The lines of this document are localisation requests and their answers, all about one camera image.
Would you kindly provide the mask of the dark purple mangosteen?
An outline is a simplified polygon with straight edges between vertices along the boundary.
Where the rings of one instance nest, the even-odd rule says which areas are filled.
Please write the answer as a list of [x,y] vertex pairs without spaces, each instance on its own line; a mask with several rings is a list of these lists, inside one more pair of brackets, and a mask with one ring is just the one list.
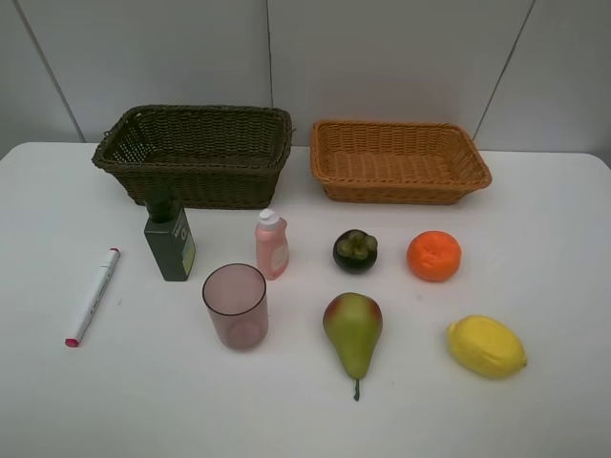
[[377,238],[358,229],[346,231],[335,241],[332,256],[344,272],[353,275],[366,273],[377,261]]

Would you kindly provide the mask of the green red pear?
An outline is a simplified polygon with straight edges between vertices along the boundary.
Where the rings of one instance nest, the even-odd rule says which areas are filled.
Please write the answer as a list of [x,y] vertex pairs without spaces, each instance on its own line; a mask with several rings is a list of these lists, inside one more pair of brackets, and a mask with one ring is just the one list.
[[346,292],[334,298],[323,316],[323,328],[347,375],[354,381],[353,399],[360,400],[360,382],[383,329],[378,303],[369,296]]

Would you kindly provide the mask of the orange mandarin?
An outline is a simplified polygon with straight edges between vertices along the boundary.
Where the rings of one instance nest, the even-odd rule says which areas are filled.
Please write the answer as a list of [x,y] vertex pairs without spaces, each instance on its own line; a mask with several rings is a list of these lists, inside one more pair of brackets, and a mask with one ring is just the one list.
[[407,264],[420,280],[447,281],[459,270],[462,250],[458,241],[443,231],[426,231],[416,236],[407,250]]

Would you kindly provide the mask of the white marker with pink caps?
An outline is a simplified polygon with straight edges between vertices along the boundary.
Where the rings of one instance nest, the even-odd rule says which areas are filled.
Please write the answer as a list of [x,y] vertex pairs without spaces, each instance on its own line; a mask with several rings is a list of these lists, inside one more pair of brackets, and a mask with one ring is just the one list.
[[75,326],[68,333],[64,344],[69,348],[79,347],[87,329],[89,328],[97,308],[104,296],[106,288],[115,272],[117,262],[120,258],[120,251],[113,247],[108,250],[105,258],[95,272],[91,287],[80,307],[79,315],[75,321]]

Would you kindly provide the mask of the yellow lemon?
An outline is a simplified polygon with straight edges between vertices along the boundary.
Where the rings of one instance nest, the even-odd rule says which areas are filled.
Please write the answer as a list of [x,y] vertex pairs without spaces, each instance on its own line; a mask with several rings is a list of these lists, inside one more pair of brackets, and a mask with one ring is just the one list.
[[451,323],[447,339],[453,358],[486,378],[507,378],[528,364],[518,336],[505,324],[490,317],[471,315]]

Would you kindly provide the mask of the pink dish soap bottle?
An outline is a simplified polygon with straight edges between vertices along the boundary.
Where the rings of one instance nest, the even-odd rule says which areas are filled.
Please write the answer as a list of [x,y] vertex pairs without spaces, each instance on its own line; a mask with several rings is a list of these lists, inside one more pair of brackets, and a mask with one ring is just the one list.
[[258,215],[255,229],[257,267],[268,281],[278,279],[289,261],[287,221],[270,208]]

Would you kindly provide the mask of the orange wicker basket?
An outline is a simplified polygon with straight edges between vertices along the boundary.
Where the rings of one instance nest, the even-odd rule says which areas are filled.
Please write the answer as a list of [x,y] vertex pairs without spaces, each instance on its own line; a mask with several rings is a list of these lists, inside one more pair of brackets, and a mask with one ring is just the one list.
[[328,198],[351,203],[451,205],[492,183],[471,137],[449,123],[318,121],[310,168]]

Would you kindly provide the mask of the pink translucent plastic cup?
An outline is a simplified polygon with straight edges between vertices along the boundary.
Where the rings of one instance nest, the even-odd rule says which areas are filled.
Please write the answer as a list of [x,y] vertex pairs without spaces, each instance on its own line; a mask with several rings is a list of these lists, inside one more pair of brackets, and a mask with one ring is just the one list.
[[267,284],[263,274],[245,263],[213,271],[201,294],[220,341],[233,350],[249,350],[266,337],[269,327]]

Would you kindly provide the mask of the dark brown wicker basket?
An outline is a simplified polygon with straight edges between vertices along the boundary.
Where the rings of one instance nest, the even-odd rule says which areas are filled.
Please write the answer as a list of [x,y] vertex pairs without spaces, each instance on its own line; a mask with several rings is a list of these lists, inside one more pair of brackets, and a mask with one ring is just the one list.
[[166,184],[187,208],[258,210],[273,199],[292,132],[282,109],[136,106],[105,133],[92,162],[138,205]]

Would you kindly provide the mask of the dark green pump bottle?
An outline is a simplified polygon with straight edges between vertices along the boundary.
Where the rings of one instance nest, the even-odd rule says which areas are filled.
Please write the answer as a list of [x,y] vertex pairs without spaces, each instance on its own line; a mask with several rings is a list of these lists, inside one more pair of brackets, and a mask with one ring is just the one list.
[[148,219],[144,236],[166,281],[187,281],[196,256],[196,245],[182,203],[167,185],[145,196]]

